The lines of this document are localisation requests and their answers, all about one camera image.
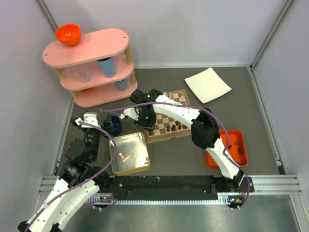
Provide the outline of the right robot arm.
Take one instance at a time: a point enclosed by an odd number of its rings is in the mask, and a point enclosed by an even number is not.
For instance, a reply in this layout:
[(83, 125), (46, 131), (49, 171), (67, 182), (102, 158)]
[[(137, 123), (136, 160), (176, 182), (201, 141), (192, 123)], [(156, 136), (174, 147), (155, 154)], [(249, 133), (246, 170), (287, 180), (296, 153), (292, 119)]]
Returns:
[(237, 191), (245, 177), (242, 168), (229, 155), (226, 144), (219, 133), (219, 120), (206, 108), (186, 106), (170, 99), (162, 92), (152, 89), (149, 93), (135, 90), (130, 100), (136, 105), (123, 111), (126, 117), (135, 120), (135, 126), (153, 131), (156, 115), (166, 115), (185, 125), (191, 131), (193, 143), (205, 149), (219, 166), (225, 185), (230, 191)]

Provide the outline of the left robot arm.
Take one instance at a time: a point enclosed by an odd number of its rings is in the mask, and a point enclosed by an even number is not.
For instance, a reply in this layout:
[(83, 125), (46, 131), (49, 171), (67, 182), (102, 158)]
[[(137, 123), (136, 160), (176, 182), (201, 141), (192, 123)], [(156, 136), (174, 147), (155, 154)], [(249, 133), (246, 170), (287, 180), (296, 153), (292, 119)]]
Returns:
[(35, 215), (18, 225), (20, 232), (61, 232), (72, 216), (95, 193), (106, 191), (109, 179), (100, 167), (91, 167), (97, 160), (100, 125), (97, 113), (71, 118), (71, 123), (84, 132), (82, 139), (70, 142), (63, 166), (49, 196)]

